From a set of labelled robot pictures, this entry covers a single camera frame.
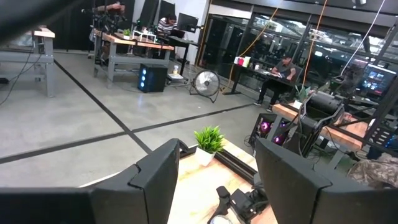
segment wall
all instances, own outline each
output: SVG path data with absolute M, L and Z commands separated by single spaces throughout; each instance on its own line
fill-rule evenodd
M 184 13 L 189 16 L 197 17 L 198 18 L 198 25 L 202 25 L 205 23 L 206 20 L 206 12 L 207 12 L 207 7 L 208 7 L 208 2 L 209 0 L 166 0 L 167 2 L 174 3 L 175 4 L 175 15 L 178 18 L 178 14 Z M 133 21 L 136 21 L 142 11 L 142 7 L 144 6 L 145 0 L 136 0 L 136 4 L 134 7 L 134 15 L 133 15 Z M 189 40 L 198 41 L 199 38 L 199 33 L 200 31 L 197 30 L 195 33 L 187 32 L 187 38 Z M 190 61 L 191 64 L 195 63 L 195 57 L 197 54 L 198 48 L 195 46 L 190 46 L 187 54 L 187 60 Z M 178 47 L 176 53 L 183 57 L 185 49 L 182 47 Z

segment computer tower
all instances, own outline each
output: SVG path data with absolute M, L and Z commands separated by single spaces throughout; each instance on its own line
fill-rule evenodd
M 250 135 L 249 138 L 249 144 L 254 147 L 254 143 L 256 142 L 257 138 L 266 138 L 268 137 L 268 133 L 271 130 L 271 128 L 274 125 L 274 122 L 276 120 L 277 115 L 276 114 L 269 114 L 269 113 L 261 113 L 259 114 L 257 121 L 253 127 L 253 131 Z M 289 121 L 286 119 L 282 119 L 282 122 L 280 123 L 281 127 L 284 127 L 286 124 L 288 124 Z M 275 136 L 272 140 L 273 143 L 281 146 L 287 139 L 287 136 L 289 134 L 289 131 L 286 131 L 278 136 Z
M 139 68 L 138 89 L 144 93 L 163 92 L 166 78 L 166 66 L 141 64 Z

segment shirt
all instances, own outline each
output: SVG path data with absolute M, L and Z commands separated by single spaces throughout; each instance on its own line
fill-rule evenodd
M 157 31 L 162 32 L 165 35 L 170 35 L 171 31 L 174 29 L 177 29 L 177 24 L 168 24 L 166 23 L 166 18 L 162 18 L 158 25 L 157 25 Z
M 280 61 L 275 68 L 278 70 L 278 72 L 282 75 L 283 78 L 287 78 L 291 71 L 290 69 L 294 68 L 294 64 L 292 62 L 288 63 L 287 65 L 284 65 L 282 61 Z

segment black floor line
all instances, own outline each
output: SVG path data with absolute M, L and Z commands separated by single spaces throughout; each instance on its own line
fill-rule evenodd
M 146 153 L 152 152 L 151 149 L 149 149 L 148 146 L 145 145 L 139 138 L 130 131 L 130 129 L 114 114 L 112 111 L 110 111 L 102 102 L 100 102 L 97 97 L 95 97 L 90 91 L 87 90 L 86 87 L 84 87 L 73 75 L 68 72 L 62 65 L 59 64 L 56 60 L 54 60 L 54 63 L 66 74 L 72 81 L 78 85 L 78 87 L 81 88 L 108 116 L 110 116 L 116 124 L 118 124 L 126 134 L 130 136 L 132 140 L 134 140 Z
M 229 109 L 225 109 L 225 110 L 219 110 L 219 111 L 214 111 L 214 112 L 211 112 L 211 113 L 191 116 L 191 117 L 188 117 L 188 118 L 182 118 L 182 119 L 177 119 L 177 120 L 174 120 L 174 121 L 168 121 L 168 122 L 164 122 L 164 123 L 160 123 L 160 124 L 154 124 L 154 125 L 146 126 L 146 127 L 143 127 L 143 128 L 136 128 L 136 129 L 133 129 L 131 131 L 133 133 L 138 133 L 138 132 L 141 132 L 141 131 L 148 131 L 148 130 L 151 130 L 151 129 L 154 129 L 154 128 L 160 128 L 160 127 L 168 126 L 168 125 L 171 125 L 171 124 L 177 124 L 177 123 L 181 123 L 181 122 L 185 122 L 185 121 L 191 121 L 193 119 L 204 118 L 204 117 L 207 117 L 207 116 L 220 114 L 220 113 L 224 113 L 224 112 L 228 112 L 228 111 L 232 111 L 232 110 L 237 110 L 237 109 L 245 108 L 245 107 L 252 106 L 252 105 L 253 104 L 250 103 L 250 104 L 246 104 L 246 105 L 242 105 L 242 106 L 236 106 L 234 108 L 229 108 Z
M 30 158 L 30 157 L 40 156 L 40 155 L 43 155 L 43 154 L 47 154 L 47 153 L 51 153 L 51 152 L 57 152 L 57 151 L 61 151 L 61 150 L 64 150 L 64 149 L 69 149 L 69 148 L 72 148 L 72 147 L 82 146 L 82 145 L 90 144 L 90 143 L 94 143 L 94 142 L 104 141 L 104 140 L 120 137 L 120 136 L 123 136 L 123 135 L 126 135 L 126 134 L 127 134 L 126 132 L 122 131 L 122 132 L 119 132 L 119 133 L 107 134 L 105 136 L 97 136 L 97 137 L 93 137 L 93 138 L 89 138 L 89 139 L 84 139 L 84 140 L 80 140 L 80 141 L 70 142 L 70 143 L 62 144 L 60 146 L 52 146 L 52 147 L 47 147 L 47 148 L 44 148 L 44 149 L 38 149 L 38 150 L 22 152 L 22 153 L 10 155 L 10 156 L 4 156 L 4 157 L 0 157 L 0 164 L 5 164 L 7 162 L 14 162 L 14 161 L 18 161 L 18 160 L 21 160 L 21 159 L 27 159 L 27 158 Z

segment workbench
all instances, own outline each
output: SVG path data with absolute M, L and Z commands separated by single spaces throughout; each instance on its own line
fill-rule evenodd
M 293 120 L 297 112 L 294 110 L 291 110 L 287 108 L 284 105 L 278 104 L 274 105 L 272 107 L 272 112 L 277 115 L 277 118 L 274 121 L 274 124 L 272 125 L 272 128 L 268 134 L 267 139 L 272 140 L 277 128 L 280 126 L 280 122 L 282 121 L 282 118 L 285 118 L 289 121 Z M 368 129 L 368 123 L 365 122 L 358 122 L 354 124 L 350 124 L 344 127 L 346 131 L 349 131 L 361 138 L 363 138 L 366 134 L 366 130 Z M 335 130 L 333 128 L 329 127 L 324 127 L 321 130 L 320 136 L 324 137 L 325 139 L 329 141 L 333 141 L 335 144 L 340 145 L 340 148 L 336 151 L 335 155 L 333 156 L 332 160 L 329 162 L 329 167 L 331 169 L 335 169 L 341 158 L 343 158 L 344 154 L 346 151 L 360 151 L 363 147 L 363 144 L 361 141 L 352 138 L 346 134 L 343 134 L 342 132 Z
M 133 41 L 139 40 L 138 36 L 134 36 L 131 38 L 131 40 L 124 40 L 123 34 L 117 34 L 118 37 L 115 37 L 111 34 L 106 34 L 104 32 L 100 32 L 98 30 L 94 30 L 94 33 L 96 35 L 95 38 L 95 46 L 94 46 L 94 56 L 97 57 L 100 52 L 100 48 L 102 46 L 101 44 L 101 36 L 102 40 L 108 41 L 109 42 L 109 63 L 107 68 L 103 68 L 101 65 L 97 65 L 94 62 L 94 77 L 98 76 L 98 71 L 102 71 L 106 74 L 108 77 L 108 88 L 112 87 L 113 83 L 113 78 L 115 74 L 127 74 L 127 71 L 120 71 L 117 72 L 115 71 L 115 64 L 118 65 L 135 65 L 135 64 L 146 64 L 146 65 L 164 65 L 167 67 L 169 65 L 169 58 L 170 58 L 170 51 L 174 50 L 174 47 L 171 47 L 169 45 L 160 45 L 157 43 L 154 43 L 153 40 L 147 39 L 147 38 L 142 38 L 142 41 Z M 116 55 L 116 47 L 118 44 L 124 44 L 124 45 L 130 45 L 131 47 L 148 47 L 148 48 L 153 48 L 153 49 L 164 49 L 167 50 L 165 54 L 164 59 L 154 59 L 154 58 L 143 58 L 143 57 L 134 57 L 133 55 L 131 57 L 129 56 L 123 56 L 123 55 Z
M 224 150 L 257 170 L 256 160 L 252 155 L 226 139 L 223 140 L 223 145 Z M 231 194 L 236 189 L 245 193 L 252 190 L 251 183 L 246 182 L 217 159 L 213 159 L 206 167 L 199 165 L 194 156 L 181 159 L 169 223 L 207 223 L 217 209 L 219 200 L 216 189 L 220 186 L 225 186 Z M 228 211 L 227 217 L 234 224 L 238 224 L 235 214 L 231 210 Z M 255 217 L 251 223 L 277 224 L 271 206 Z
M 53 39 L 55 34 L 46 27 L 40 27 L 34 31 L 33 41 L 34 46 L 33 52 L 15 52 L 8 50 L 7 48 L 0 50 L 0 62 L 12 62 L 12 63 L 27 63 L 24 71 L 30 67 L 30 63 L 33 63 L 34 72 L 27 72 L 21 76 L 29 76 L 35 78 L 35 80 L 45 80 L 47 96 L 55 96 L 55 74 L 54 74 L 54 57 L 53 57 Z M 21 71 L 17 74 L 2 74 L 1 78 L 7 78 L 8 80 L 15 79 Z

